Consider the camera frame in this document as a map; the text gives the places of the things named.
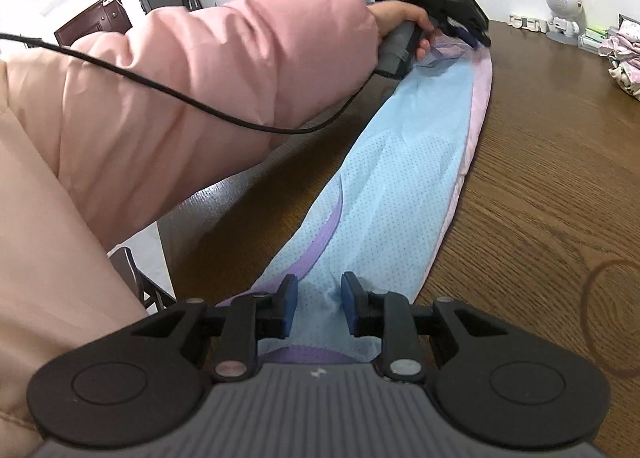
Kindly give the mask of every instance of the brown door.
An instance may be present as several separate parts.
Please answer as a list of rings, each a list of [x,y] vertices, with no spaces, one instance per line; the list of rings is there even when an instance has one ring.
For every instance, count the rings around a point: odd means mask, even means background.
[[[75,16],[67,24],[55,31],[60,46],[71,46],[76,40],[93,32],[120,32],[124,34],[131,28],[120,0],[100,0]]]

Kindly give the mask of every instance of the light blue fabric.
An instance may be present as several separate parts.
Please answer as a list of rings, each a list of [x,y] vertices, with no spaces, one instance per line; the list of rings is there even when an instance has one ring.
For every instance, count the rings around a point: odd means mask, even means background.
[[[466,146],[473,69],[463,56],[416,66],[357,139],[311,206],[300,229],[271,261],[261,282],[294,263],[338,200],[338,227],[298,287],[289,338],[260,341],[261,354],[283,346],[326,348],[370,361],[380,340],[349,335],[340,278],[356,273],[366,290],[392,290],[413,301],[444,223]]]

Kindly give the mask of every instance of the device handle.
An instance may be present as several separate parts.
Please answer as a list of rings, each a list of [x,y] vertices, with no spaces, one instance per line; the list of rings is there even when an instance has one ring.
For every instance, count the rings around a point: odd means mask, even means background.
[[[378,48],[378,66],[374,73],[396,80],[407,75],[422,33],[418,24],[405,21],[388,34]]]

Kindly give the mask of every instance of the dark ring mark on table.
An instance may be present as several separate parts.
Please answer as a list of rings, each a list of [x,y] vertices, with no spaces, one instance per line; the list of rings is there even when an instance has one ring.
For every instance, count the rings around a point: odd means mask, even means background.
[[[589,320],[588,317],[588,309],[589,309],[589,298],[591,295],[591,289],[593,287],[593,283],[596,278],[602,273],[603,270],[606,270],[610,266],[630,266],[638,271],[640,271],[640,264],[633,263],[627,260],[611,260],[606,261],[605,263],[599,264],[596,268],[594,268],[590,274],[587,276],[584,285],[582,286],[582,295],[580,296],[580,328],[582,329],[582,335],[584,337],[584,342],[587,345],[587,349],[595,359],[596,363],[603,370],[609,372],[611,375],[618,378],[634,378],[640,375],[640,366],[637,368],[631,368],[628,370],[620,370],[618,368],[614,368],[611,366],[607,359],[605,359],[596,348],[595,342],[593,340],[593,336],[591,335],[591,331],[589,329]]]

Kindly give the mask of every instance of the wooden table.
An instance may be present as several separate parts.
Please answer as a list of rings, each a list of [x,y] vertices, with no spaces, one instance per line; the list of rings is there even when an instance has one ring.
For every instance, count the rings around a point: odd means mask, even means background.
[[[476,160],[419,300],[463,298],[599,362],[612,404],[597,443],[636,456],[640,102],[593,54],[501,23],[491,36],[494,88]],[[327,130],[162,219],[178,296],[215,302],[248,288],[392,88],[373,79]]]

